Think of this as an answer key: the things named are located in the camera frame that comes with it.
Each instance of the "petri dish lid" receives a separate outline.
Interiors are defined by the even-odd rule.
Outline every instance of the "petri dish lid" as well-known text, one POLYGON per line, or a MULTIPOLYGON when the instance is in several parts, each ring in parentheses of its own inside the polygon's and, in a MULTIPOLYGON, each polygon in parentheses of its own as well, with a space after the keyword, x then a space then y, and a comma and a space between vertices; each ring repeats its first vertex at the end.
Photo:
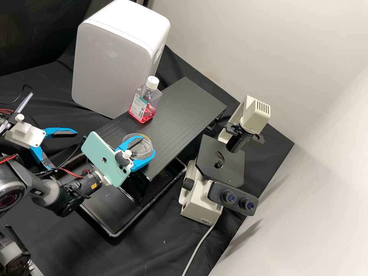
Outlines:
POLYGON ((128 149, 130 149, 132 153, 130 158, 136 160, 146 159, 147 157, 151 156, 153 152, 153 146, 151 139, 147 135, 141 133, 131 133, 123 138, 123 143, 134 136, 142 136, 143 139, 137 137, 133 141, 129 142, 128 149))

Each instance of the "mint green phone case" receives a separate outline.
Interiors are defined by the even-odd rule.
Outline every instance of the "mint green phone case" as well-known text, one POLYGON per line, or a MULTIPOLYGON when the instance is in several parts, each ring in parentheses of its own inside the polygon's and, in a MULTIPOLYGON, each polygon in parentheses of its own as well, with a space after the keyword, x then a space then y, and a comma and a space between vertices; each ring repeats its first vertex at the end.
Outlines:
POLYGON ((115 187, 120 187, 130 174, 130 168, 119 168, 119 163, 115 160, 115 151, 94 131, 88 135, 82 146, 82 152, 115 187))

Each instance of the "pink liquid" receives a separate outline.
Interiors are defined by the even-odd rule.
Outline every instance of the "pink liquid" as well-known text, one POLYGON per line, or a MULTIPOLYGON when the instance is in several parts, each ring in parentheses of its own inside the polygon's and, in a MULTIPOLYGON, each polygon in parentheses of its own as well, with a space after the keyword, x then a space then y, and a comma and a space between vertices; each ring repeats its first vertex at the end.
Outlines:
POLYGON ((145 113, 143 114, 142 119, 139 119, 137 117, 135 117, 131 112, 130 112, 131 106, 129 107, 129 114, 132 115, 135 119, 137 119, 140 123, 145 123, 148 120, 152 119, 153 116, 156 114, 156 109, 153 108, 150 104, 147 104, 147 107, 145 109, 145 113))

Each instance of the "black cloth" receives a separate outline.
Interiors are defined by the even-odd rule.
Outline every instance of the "black cloth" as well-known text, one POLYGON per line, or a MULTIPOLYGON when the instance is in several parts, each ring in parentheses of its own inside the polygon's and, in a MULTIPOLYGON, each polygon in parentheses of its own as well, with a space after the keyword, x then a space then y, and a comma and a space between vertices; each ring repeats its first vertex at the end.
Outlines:
POLYGON ((75 37, 90 1, 1 1, 0 76, 57 59, 75 37))
MULTIPOLYGON (((0 78, 1 101, 13 99, 24 83, 34 88, 34 98, 25 108, 25 121, 41 128, 71 127, 79 132, 75 138, 44 141, 43 148, 46 154, 54 156, 51 159, 55 164, 67 156, 62 150, 68 145, 110 121, 73 102, 72 71, 68 67, 72 68, 72 65, 54 62, 0 78)), ((225 116, 231 115, 238 105, 234 98, 168 48, 164 49, 157 76, 161 80, 161 89, 187 76, 228 106, 225 116)), ((215 136, 220 129, 217 126, 214 132, 206 130, 204 133, 215 136)), ((293 145, 269 125, 263 134, 266 138, 264 146, 245 148, 248 162, 245 168, 249 178, 243 189, 257 196, 293 145)), ((200 136, 182 151, 179 158, 186 162, 195 157, 199 143, 200 136)), ((26 149, 10 145, 2 138, 0 151, 9 154, 19 151, 28 167, 35 164, 26 149)), ((59 218, 33 204, 30 198, 23 199, 1 218, 1 222, 13 226, 45 275, 181 275, 208 227, 180 216, 180 188, 181 179, 116 239, 106 237, 94 222, 86 218, 87 222, 76 212, 59 218)), ((194 258, 188 275, 207 275, 243 220, 244 216, 224 209, 194 258)))

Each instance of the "red wire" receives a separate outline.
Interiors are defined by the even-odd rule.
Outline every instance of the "red wire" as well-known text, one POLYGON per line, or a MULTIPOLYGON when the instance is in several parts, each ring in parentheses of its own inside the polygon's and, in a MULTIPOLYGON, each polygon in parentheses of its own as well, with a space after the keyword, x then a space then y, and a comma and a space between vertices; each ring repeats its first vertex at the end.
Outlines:
POLYGON ((77 177, 77 178, 83 178, 83 176, 80 176, 80 175, 78 175, 78 174, 74 174, 74 173, 72 173, 71 171, 68 171, 67 169, 64 169, 64 168, 58 168, 58 169, 60 169, 60 170, 62 170, 62 171, 64 171, 64 172, 66 172, 67 174, 69 174, 69 175, 71 175, 71 176, 74 176, 74 177, 77 177))
POLYGON ((0 161, 0 164, 3 164, 3 163, 5 163, 5 162, 7 162, 7 161, 9 161, 9 160, 12 160, 12 159, 16 158, 16 157, 17 157, 17 155, 16 155, 16 154, 14 154, 14 155, 12 155, 12 156, 9 156, 9 157, 5 158, 4 160, 1 160, 1 161, 0 161))
POLYGON ((7 115, 10 115, 11 114, 11 113, 9 113, 9 112, 7 112, 5 110, 2 110, 2 109, 0 109, 0 112, 3 113, 3 114, 7 114, 7 115))

